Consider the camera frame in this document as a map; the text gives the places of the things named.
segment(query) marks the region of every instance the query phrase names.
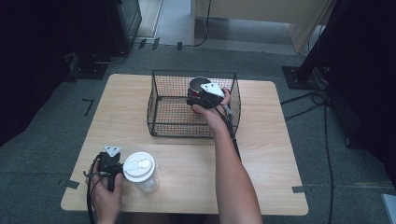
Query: table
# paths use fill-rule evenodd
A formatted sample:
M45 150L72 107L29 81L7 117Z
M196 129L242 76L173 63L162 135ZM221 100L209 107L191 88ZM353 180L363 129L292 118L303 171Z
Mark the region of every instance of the table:
M268 81L238 80L242 112L236 133L239 150L256 190L263 215L303 216L308 212L276 86ZM213 139L163 138L149 135L147 106L151 76L112 75L94 115L71 180L64 210L87 210L83 171L104 145L121 146L120 162L146 151L158 162L160 187L141 192L124 180L122 211L217 214Z
M196 18L206 18L210 0L191 0L192 44ZM300 53L319 24L329 19L335 0L212 0L210 17L287 24L291 42Z

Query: wire mesh basket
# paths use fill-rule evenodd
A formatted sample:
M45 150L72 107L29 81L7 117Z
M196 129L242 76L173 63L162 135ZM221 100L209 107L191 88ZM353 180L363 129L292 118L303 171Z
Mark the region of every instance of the wire mesh basket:
M232 130L236 134L241 116L241 98L236 73L206 71L152 72L151 95L148 99L148 130L152 136L210 138L204 117L187 105L190 81L206 77L231 92Z

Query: white lid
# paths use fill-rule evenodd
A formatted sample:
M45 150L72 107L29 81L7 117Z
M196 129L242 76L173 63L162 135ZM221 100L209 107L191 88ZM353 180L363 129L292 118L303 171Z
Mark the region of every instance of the white lid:
M147 152L136 152L126 159L123 172L132 182L142 182L151 177L155 170L155 161Z

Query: hand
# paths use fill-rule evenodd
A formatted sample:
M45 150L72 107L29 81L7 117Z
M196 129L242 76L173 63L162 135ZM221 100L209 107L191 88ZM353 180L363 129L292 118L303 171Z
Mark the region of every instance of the hand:
M93 171L97 172L98 163L95 164ZM91 180L92 205L98 216L98 224L116 222L117 216L121 210L121 192L122 192L123 175L117 174L114 183L114 191L107 190L98 175Z
M217 105L216 108L218 111L220 111L223 115L226 114L224 111L224 108L222 105L227 105L231 101L231 94L230 91L223 88L222 91L225 94L224 99L221 101L220 105ZM211 109L205 109L201 107L200 105L193 105L192 110L195 111L196 113L202 114L207 122L207 125L209 126L209 129L211 131L211 134L216 134L217 131L222 130L225 126L224 121L222 120L221 116L219 115L218 111L216 111L215 108Z

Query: gray carpet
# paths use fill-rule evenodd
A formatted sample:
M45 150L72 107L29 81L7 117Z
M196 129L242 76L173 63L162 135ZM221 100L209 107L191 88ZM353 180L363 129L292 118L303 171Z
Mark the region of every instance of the gray carpet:
M151 50L146 46L133 49L123 61L111 64L103 80L62 83L27 130L0 148L0 223L89 223L85 212L61 208L64 187L59 182L68 179L73 171L111 74L150 75L154 69L236 72L239 79L275 82L280 101L284 101L308 92L290 90L281 69L282 65L299 66L303 61L302 56L192 48L177 51L176 47L166 46ZM83 99L94 100L90 110L90 102ZM312 105L309 98L284 105L284 115L296 114ZM331 182L323 109L287 122L306 189L308 214L264 216L265 223L328 223ZM331 107L327 114L334 183L332 223L389 223L380 194L395 195L396 191L382 163L366 150L347 148L343 129Z

